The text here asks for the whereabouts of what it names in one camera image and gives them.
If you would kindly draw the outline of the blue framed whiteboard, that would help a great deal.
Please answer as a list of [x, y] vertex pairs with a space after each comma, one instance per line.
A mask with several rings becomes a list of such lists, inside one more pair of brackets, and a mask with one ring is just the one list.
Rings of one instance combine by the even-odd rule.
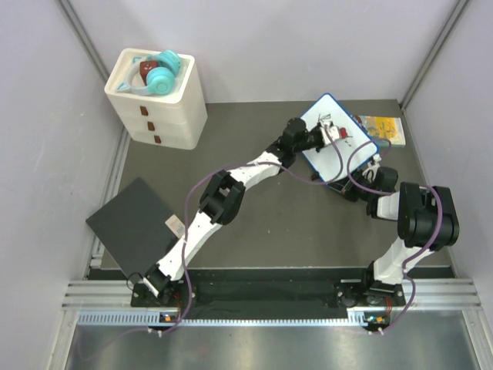
[[369, 162], [374, 154], [379, 154], [376, 143], [351, 117], [349, 112], [330, 94], [323, 94], [301, 116], [307, 129], [313, 129], [319, 121], [332, 121], [345, 128], [350, 137], [340, 139], [323, 149], [305, 150], [303, 155], [324, 182], [338, 181], [347, 177]]

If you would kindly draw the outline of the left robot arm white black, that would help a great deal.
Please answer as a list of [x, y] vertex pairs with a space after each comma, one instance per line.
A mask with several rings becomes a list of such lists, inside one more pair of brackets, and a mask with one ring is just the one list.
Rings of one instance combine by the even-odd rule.
[[282, 134], [257, 158], [231, 170], [221, 169], [210, 176], [200, 197], [198, 210], [190, 224], [185, 223], [183, 236], [158, 260], [143, 277], [148, 296], [157, 305], [167, 305], [174, 299], [172, 283], [182, 278], [187, 264], [214, 233], [230, 224], [240, 210], [247, 190], [275, 177], [294, 163], [297, 154], [331, 146], [344, 166], [336, 141], [342, 129], [331, 121], [320, 121], [307, 129], [301, 118], [290, 119]]

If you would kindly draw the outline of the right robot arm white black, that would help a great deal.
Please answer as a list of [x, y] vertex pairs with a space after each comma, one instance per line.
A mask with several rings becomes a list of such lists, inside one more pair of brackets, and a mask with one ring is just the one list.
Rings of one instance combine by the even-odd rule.
[[397, 239], [387, 252], [372, 261], [358, 283], [341, 283], [337, 296], [370, 305], [397, 294], [407, 273], [417, 262], [456, 243], [460, 233], [451, 189], [398, 183], [395, 169], [355, 170], [343, 195], [367, 203], [367, 215], [397, 223]]

